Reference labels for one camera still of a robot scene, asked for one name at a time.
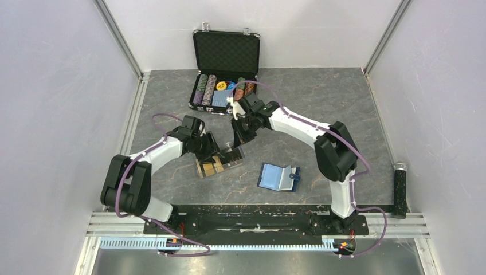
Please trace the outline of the blue leather card holder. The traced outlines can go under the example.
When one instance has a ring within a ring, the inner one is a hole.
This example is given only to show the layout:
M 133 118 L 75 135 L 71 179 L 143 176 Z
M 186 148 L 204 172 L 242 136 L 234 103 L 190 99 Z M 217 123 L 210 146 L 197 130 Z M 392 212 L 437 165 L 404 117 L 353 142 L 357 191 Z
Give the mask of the blue leather card holder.
M 297 190 L 300 182 L 300 167 L 277 166 L 263 163 L 258 177 L 257 187 L 277 192 L 291 192 Z

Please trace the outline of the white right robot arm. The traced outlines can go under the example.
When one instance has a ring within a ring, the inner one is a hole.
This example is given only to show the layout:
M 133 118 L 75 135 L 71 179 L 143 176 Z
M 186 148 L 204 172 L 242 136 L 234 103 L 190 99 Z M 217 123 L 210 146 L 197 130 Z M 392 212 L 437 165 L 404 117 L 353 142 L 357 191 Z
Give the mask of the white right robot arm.
M 259 129 L 267 128 L 314 149 L 318 169 L 330 181 L 331 227 L 339 234 L 351 230 L 357 211 L 352 206 L 350 180 L 357 167 L 358 150 L 347 127 L 339 121 L 327 124 L 308 119 L 276 101 L 264 103 L 254 93 L 238 101 L 229 97 L 227 101 L 233 109 L 235 147 L 249 143 Z

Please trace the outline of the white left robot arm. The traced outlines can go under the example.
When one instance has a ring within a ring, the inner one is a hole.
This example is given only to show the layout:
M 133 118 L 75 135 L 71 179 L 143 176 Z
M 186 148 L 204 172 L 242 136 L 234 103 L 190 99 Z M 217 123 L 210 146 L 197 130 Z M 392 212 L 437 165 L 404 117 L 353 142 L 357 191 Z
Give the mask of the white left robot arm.
M 180 218 L 174 206 L 151 194 L 152 175 L 172 160 L 191 153 L 197 160 L 209 161 L 221 150 L 205 123 L 193 116 L 184 116 L 181 124 L 163 134 L 160 141 L 130 156 L 115 155 L 109 164 L 100 194 L 104 206 L 120 217 L 134 215 L 158 221 L 165 233 L 179 229 Z

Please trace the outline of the clear acrylic card box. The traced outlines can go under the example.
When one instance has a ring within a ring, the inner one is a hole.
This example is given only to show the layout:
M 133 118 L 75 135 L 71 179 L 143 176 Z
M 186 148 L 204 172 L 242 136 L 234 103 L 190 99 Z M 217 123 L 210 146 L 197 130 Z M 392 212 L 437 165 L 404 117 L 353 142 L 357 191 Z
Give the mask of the clear acrylic card box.
M 219 155 L 214 155 L 210 160 L 201 161 L 196 159 L 196 169 L 199 178 L 205 178 L 228 171 L 244 162 L 244 153 L 240 147 L 234 147 L 226 143 Z

